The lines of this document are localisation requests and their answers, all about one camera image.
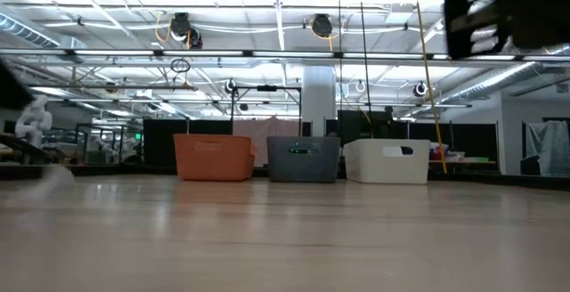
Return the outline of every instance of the gray storage bin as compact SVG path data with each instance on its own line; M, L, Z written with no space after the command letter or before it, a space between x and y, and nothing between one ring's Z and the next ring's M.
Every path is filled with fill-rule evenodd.
M269 179L333 183L337 179L339 148L337 137L269 136Z

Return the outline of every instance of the storage bin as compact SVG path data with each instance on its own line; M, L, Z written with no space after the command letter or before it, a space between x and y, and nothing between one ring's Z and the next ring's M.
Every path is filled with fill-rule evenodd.
M373 140L350 142L344 148L346 178L360 183L428 182L429 141Z
M176 172L187 181L244 181L256 158L243 136L175 134Z
M333 183L337 179L339 147L337 137L267 137L269 179Z

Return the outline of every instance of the white column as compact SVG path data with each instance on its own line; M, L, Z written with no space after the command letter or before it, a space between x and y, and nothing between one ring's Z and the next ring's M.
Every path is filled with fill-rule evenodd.
M305 67L302 118L313 123L313 136L324 136L324 122L336 116L336 77L332 67Z

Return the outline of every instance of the wooden floor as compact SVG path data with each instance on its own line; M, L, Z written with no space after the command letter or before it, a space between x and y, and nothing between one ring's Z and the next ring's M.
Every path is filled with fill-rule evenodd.
M570 194L76 178L0 182L1 291L567 291Z

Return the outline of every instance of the orange storage bin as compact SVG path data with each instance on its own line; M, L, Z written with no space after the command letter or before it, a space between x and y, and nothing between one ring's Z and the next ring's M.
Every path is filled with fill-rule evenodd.
M244 181L256 159L249 137L175 134L176 171L186 181Z

